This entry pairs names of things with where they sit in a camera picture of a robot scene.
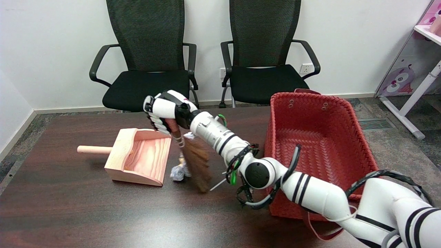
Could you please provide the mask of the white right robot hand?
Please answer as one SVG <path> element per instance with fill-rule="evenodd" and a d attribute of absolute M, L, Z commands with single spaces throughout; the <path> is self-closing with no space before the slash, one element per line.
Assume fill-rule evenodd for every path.
<path fill-rule="evenodd" d="M 173 90 L 146 96 L 142 108 L 154 130 L 167 135 L 180 127 L 190 129 L 193 119 L 201 112 L 184 95 Z"/>

